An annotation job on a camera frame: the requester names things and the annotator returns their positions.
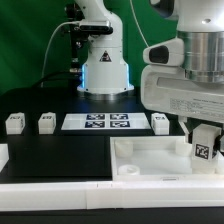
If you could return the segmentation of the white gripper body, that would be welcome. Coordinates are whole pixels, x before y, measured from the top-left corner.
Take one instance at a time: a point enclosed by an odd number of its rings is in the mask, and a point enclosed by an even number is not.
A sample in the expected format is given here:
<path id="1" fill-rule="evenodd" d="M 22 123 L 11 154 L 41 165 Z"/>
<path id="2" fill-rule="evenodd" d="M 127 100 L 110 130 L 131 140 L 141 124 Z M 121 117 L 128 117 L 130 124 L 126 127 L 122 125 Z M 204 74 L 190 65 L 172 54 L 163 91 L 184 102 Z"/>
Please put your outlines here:
<path id="1" fill-rule="evenodd" d="M 224 123 L 224 84 L 188 80 L 180 67 L 148 65 L 140 90 L 148 110 Z"/>

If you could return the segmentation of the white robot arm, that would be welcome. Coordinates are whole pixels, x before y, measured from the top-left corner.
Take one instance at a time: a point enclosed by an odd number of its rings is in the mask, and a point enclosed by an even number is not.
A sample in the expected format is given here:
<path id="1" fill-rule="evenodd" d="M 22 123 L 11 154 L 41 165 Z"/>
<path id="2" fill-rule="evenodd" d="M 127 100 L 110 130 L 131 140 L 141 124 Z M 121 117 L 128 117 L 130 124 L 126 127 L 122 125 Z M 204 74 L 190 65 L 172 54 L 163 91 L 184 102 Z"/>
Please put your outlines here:
<path id="1" fill-rule="evenodd" d="M 149 0 L 177 21 L 176 37 L 143 51 L 141 101 L 148 110 L 224 124 L 224 0 Z M 103 0 L 74 0 L 72 24 L 89 41 L 84 95 L 112 98 L 133 89 L 123 59 L 122 22 Z"/>

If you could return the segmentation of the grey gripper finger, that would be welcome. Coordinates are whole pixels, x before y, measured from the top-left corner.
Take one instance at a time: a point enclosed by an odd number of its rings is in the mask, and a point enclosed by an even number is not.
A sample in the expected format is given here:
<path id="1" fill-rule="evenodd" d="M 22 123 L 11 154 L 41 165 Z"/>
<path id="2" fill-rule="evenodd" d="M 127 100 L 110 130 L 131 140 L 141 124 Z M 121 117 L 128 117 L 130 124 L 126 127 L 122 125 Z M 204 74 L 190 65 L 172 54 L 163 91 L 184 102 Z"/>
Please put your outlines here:
<path id="1" fill-rule="evenodd" d="M 182 131 L 184 132 L 185 134 L 185 142 L 188 143 L 189 142 L 189 135 L 190 135 L 190 132 L 187 128 L 187 118 L 184 117 L 184 116 L 179 116 L 178 117 L 178 123 L 182 129 Z"/>

